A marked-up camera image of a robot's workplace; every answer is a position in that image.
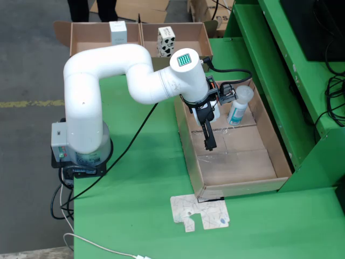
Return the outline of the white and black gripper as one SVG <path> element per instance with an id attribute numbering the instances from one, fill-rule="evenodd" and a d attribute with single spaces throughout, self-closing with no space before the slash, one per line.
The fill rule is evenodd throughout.
<path id="1" fill-rule="evenodd" d="M 217 147 L 210 122 L 215 122 L 220 117 L 220 109 L 217 99 L 206 98 L 203 101 L 188 102 L 190 113 L 194 115 L 196 124 L 202 126 L 204 133 L 205 149 L 212 151 Z"/>

